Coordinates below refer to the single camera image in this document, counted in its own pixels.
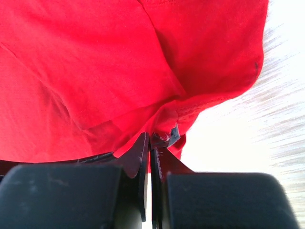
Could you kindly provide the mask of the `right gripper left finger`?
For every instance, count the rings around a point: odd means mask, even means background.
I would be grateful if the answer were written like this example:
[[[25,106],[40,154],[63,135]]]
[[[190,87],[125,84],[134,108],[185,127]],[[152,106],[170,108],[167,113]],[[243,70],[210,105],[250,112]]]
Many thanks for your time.
[[[0,163],[3,229],[140,229],[149,136],[113,153],[55,163]]]

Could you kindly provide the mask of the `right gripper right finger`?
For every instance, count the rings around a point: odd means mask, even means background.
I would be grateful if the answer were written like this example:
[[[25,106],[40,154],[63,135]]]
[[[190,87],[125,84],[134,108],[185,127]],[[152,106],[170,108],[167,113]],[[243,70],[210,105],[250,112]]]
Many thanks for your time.
[[[154,229],[296,229],[282,185],[266,173],[194,172],[169,147],[180,140],[151,136]]]

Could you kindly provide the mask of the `red t-shirt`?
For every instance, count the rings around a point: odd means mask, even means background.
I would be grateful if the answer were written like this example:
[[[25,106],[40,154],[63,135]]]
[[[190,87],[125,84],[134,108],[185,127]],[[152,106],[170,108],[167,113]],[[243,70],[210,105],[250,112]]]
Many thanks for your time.
[[[0,172],[121,156],[142,132],[181,157],[203,110],[264,60],[266,0],[3,0]]]

